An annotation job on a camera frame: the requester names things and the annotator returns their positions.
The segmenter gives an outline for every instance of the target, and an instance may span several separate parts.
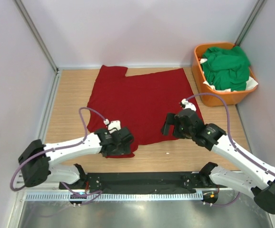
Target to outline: wooden surface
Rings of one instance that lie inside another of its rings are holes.
[[[127,76],[154,73],[173,68],[133,68]],[[194,94],[196,84],[190,68],[184,68]],[[78,109],[86,106],[99,70],[64,70],[62,72],[55,100],[46,143],[57,143],[82,137],[84,129]],[[200,98],[196,99],[206,123],[215,123],[226,130],[226,112],[223,106],[206,107]],[[229,106],[231,131],[235,141],[248,149],[245,134],[234,105]],[[84,112],[86,122],[89,112]],[[215,162],[224,168],[238,170],[223,157],[195,145],[191,140],[174,140],[140,145],[134,152],[135,157],[125,159],[106,159],[101,154],[86,155],[68,160],[64,164],[78,163],[85,172],[159,172],[159,171],[198,171],[207,162]]]

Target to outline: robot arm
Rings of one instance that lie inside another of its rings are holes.
[[[162,133],[168,135],[169,127],[172,125],[175,137],[192,139],[198,146],[205,147],[231,161],[242,173],[232,172],[209,162],[202,168],[200,174],[214,184],[227,186],[246,194],[263,210],[275,214],[275,176],[267,172],[272,171],[275,174],[275,167],[266,164],[235,143],[240,151],[264,166],[266,171],[260,169],[232,146],[224,130],[213,123],[204,124],[197,116],[196,107],[192,103],[184,99],[180,104],[183,110],[178,114],[167,114]]]
[[[108,129],[99,129],[94,133],[90,133],[82,144],[69,147],[69,145],[82,141],[83,138],[78,138],[46,145],[41,140],[31,142],[19,157],[19,164],[22,164],[32,155],[46,149],[57,147],[61,147],[61,149],[53,149],[22,167],[21,172],[25,186],[34,187],[44,181],[61,181],[67,183],[72,189],[80,188],[85,184],[86,180],[86,174],[82,167],[78,164],[66,166],[60,163],[88,154],[102,153],[104,157],[129,154],[133,136],[128,128],[120,127],[120,121],[112,121],[108,125]]]

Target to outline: green cloth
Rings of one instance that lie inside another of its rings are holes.
[[[231,50],[210,47],[202,58],[207,58],[207,61],[202,64],[204,76],[216,90],[246,89],[246,82],[250,75],[248,68],[250,62],[241,47],[235,46]]]

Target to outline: red cloth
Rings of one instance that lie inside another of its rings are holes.
[[[133,157],[138,145],[177,139],[164,136],[160,130],[167,113],[181,111],[179,102],[193,95],[183,69],[130,77],[125,76],[126,71],[122,66],[102,66],[88,102],[88,107],[110,121],[120,120],[134,136],[131,154],[110,156],[113,158]],[[202,118],[196,100],[190,102]],[[89,131],[103,127],[103,120],[91,112]]]

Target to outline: laundry basket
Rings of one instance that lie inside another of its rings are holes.
[[[201,45],[199,45],[195,48],[194,61],[193,61],[193,65],[192,65],[192,72],[193,72],[193,75],[194,75],[194,78],[195,78],[195,82],[196,82],[198,91],[199,91],[199,93],[217,94],[220,97],[222,97],[228,105],[235,105],[235,104],[241,102],[249,93],[255,91],[257,86],[255,86],[251,90],[246,90],[246,91],[221,93],[221,92],[217,92],[217,91],[211,89],[209,86],[203,84],[203,82],[205,82],[206,79],[205,79],[205,76],[203,74],[203,70],[201,68],[199,59],[202,58],[202,55],[210,47],[219,47],[219,48],[224,48],[224,49],[232,49],[234,47],[234,44],[227,43],[227,42],[209,43],[209,44],[201,44]],[[257,79],[255,78],[255,76],[254,76],[253,72],[251,71],[251,69],[250,69],[250,76],[255,81],[257,81]],[[223,105],[222,102],[218,98],[216,98],[214,96],[210,96],[210,95],[201,96],[201,100],[206,106],[209,106],[209,107]]]

